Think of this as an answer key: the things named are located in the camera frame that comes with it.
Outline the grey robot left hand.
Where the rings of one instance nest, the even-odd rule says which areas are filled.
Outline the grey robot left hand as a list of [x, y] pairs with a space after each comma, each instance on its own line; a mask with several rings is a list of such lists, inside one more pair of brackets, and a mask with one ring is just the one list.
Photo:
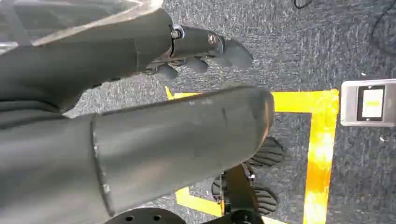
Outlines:
[[88, 89], [201, 57], [249, 51], [160, 7], [94, 1], [0, 5], [0, 221], [103, 224], [253, 156], [273, 120], [255, 86], [67, 118]]

